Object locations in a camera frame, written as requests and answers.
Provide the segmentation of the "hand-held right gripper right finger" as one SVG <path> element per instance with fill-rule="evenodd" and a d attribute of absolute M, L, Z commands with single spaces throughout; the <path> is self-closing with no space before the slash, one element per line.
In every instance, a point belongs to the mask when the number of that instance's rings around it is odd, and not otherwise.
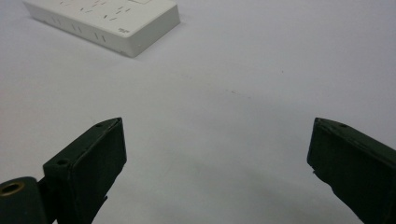
<path fill-rule="evenodd" d="M 396 224 L 396 150 L 344 123 L 316 118 L 307 163 L 364 224 Z"/>

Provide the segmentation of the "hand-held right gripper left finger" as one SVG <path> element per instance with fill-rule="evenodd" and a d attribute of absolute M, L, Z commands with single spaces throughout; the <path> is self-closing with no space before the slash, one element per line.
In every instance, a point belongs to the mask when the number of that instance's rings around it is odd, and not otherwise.
<path fill-rule="evenodd" d="M 127 162 L 121 118 L 93 125 L 43 165 L 58 224 L 92 224 Z"/>

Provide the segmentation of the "white power strip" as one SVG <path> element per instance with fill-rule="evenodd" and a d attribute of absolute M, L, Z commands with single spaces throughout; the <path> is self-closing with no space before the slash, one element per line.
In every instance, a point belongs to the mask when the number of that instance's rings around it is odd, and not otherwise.
<path fill-rule="evenodd" d="M 134 58 L 180 24 L 173 0 L 22 0 L 50 26 Z"/>

